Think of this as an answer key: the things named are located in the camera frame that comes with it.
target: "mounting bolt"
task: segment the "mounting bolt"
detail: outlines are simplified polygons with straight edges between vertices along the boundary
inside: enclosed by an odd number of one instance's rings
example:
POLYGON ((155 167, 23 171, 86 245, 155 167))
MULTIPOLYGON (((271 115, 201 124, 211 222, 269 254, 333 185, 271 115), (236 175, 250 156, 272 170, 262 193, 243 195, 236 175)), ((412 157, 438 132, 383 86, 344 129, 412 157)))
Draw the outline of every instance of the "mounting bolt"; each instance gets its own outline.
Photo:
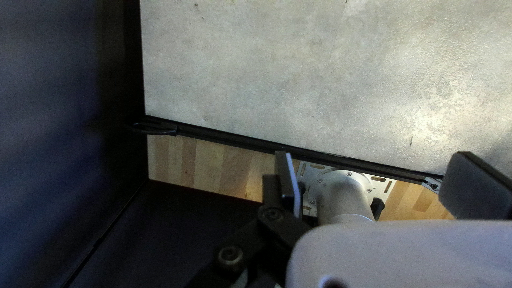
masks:
POLYGON ((263 212, 263 215, 265 215, 265 218, 267 218, 268 220, 278 220, 279 218, 281 218, 283 216, 283 213, 281 213, 281 211, 279 211, 279 209, 276 209, 276 208, 269 208, 267 210, 265 210, 265 212, 263 212))
POLYGON ((242 260, 243 255, 244 253, 240 247, 226 246, 219 251, 219 262, 224 265, 235 265, 242 260))

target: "black panel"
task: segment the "black panel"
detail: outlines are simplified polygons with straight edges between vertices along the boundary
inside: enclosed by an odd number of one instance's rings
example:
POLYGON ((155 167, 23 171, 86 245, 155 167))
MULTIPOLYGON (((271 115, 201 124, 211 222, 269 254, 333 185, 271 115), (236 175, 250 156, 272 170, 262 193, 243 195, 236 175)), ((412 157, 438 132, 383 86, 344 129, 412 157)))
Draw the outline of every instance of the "black panel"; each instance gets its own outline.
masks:
POLYGON ((71 288, 185 287, 260 205, 150 180, 71 288))
POLYGON ((457 219, 511 219, 512 182, 471 152, 452 156, 439 200, 457 219))
POLYGON ((61 287, 147 175, 121 0, 0 9, 0 286, 61 287))

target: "black screw head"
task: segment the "black screw head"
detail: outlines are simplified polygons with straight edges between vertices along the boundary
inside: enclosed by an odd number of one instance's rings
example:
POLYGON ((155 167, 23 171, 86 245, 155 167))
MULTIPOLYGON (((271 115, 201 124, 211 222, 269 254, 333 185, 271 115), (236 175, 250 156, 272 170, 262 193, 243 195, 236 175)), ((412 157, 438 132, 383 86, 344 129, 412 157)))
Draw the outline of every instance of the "black screw head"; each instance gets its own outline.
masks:
POLYGON ((283 213, 281 211, 279 211, 279 209, 269 208, 269 209, 265 210, 265 212, 263 212, 263 215, 268 220, 274 221, 274 220, 278 220, 279 218, 281 218, 283 216, 283 213))
POLYGON ((235 265, 242 260, 243 252, 238 246, 226 246, 219 251, 219 261, 224 265, 235 265))

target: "white textured board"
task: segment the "white textured board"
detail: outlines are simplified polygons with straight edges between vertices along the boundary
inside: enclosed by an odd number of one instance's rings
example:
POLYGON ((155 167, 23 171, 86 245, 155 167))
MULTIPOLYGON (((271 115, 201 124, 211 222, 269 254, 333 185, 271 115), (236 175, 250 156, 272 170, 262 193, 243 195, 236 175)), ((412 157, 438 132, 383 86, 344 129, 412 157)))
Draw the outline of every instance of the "white textured board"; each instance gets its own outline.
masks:
POLYGON ((438 174, 470 150, 512 176, 510 0, 141 0, 141 17, 149 115, 438 174))

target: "dark wall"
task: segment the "dark wall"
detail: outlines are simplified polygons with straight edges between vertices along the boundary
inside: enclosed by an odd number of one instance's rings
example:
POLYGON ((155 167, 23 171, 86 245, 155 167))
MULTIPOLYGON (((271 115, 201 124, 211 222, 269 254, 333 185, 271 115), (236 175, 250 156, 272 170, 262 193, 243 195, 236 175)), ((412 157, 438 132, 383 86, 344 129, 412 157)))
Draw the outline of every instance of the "dark wall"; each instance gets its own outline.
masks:
POLYGON ((3 1, 0 19, 0 286, 60 287, 146 178, 121 125, 140 69, 121 0, 3 1))

